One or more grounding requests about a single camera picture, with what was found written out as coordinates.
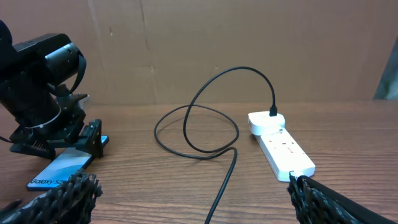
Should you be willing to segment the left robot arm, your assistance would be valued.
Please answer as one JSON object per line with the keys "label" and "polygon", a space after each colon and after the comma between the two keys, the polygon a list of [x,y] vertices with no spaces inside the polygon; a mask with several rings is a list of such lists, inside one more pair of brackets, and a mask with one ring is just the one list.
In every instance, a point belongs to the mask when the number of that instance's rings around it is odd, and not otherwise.
{"label": "left robot arm", "polygon": [[75,90],[86,70],[86,58],[66,34],[45,34],[12,43],[1,23],[1,104],[13,115],[17,129],[6,139],[11,152],[55,158],[57,148],[74,147],[103,156],[102,121],[85,124]]}

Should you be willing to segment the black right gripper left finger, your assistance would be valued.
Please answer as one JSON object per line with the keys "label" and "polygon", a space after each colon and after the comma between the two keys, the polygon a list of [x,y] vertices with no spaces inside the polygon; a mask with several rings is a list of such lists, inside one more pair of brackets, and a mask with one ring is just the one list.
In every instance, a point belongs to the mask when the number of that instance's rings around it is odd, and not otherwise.
{"label": "black right gripper left finger", "polygon": [[91,222],[96,199],[103,194],[95,174],[80,169],[68,180],[22,205],[16,200],[1,209],[2,224]]}

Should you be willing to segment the blue screen smartphone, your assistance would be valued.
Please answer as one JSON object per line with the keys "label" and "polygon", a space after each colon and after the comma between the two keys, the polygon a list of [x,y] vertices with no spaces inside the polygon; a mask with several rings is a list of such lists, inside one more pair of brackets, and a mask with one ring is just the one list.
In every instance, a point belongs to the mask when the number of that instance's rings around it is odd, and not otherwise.
{"label": "blue screen smartphone", "polygon": [[77,149],[76,146],[68,144],[59,156],[27,183],[27,189],[43,191],[55,188],[66,182],[76,171],[86,169],[94,159],[86,149]]}

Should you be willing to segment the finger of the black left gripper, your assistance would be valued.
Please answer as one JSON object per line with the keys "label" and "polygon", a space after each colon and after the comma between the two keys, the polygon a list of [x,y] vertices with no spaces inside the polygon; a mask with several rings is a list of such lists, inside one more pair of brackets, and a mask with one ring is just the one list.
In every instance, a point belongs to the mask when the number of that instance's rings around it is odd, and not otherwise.
{"label": "finger of the black left gripper", "polygon": [[35,137],[11,139],[10,151],[28,156],[55,159],[55,149],[50,148],[47,143],[37,140]]}
{"label": "finger of the black left gripper", "polygon": [[94,119],[83,128],[83,131],[75,143],[77,150],[86,152],[95,158],[103,157],[103,145],[101,141],[102,121]]}

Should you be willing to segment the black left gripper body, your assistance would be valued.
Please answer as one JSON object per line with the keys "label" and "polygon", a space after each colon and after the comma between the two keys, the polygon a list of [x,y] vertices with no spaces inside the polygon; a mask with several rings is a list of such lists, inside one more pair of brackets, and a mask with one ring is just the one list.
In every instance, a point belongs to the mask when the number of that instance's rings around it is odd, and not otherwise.
{"label": "black left gripper body", "polygon": [[86,114],[80,106],[80,101],[86,98],[88,98],[87,94],[57,97],[55,101],[58,106],[58,114],[53,120],[33,127],[19,126],[11,134],[10,140],[35,137],[55,150],[68,147],[68,144],[75,146],[85,127]]}

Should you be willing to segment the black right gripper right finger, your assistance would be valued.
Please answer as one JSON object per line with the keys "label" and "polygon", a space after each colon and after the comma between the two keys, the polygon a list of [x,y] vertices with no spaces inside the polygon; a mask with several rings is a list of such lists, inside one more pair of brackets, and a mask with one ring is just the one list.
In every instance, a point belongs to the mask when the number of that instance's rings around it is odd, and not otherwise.
{"label": "black right gripper right finger", "polygon": [[397,224],[310,177],[289,179],[287,191],[301,224]]}

